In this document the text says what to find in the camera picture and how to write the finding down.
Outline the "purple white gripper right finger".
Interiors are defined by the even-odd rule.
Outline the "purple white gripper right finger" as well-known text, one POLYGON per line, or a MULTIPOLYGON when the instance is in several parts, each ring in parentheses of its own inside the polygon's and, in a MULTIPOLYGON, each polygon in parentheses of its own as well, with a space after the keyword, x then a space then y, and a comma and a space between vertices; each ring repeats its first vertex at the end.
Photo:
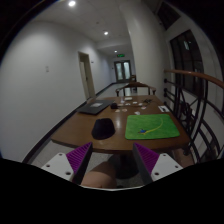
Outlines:
POLYGON ((158 154, 138 143, 133 144, 133 155, 145 185, 182 169, 167 153, 158 154))

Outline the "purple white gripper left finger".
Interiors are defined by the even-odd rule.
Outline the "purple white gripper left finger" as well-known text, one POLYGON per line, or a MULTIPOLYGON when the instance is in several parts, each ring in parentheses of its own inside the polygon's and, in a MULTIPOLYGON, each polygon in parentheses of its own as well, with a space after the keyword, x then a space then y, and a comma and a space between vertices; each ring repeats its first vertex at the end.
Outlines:
POLYGON ((92 143, 89 142, 67 154, 60 152, 43 165, 42 169, 80 185, 86 172, 92 151, 92 143))

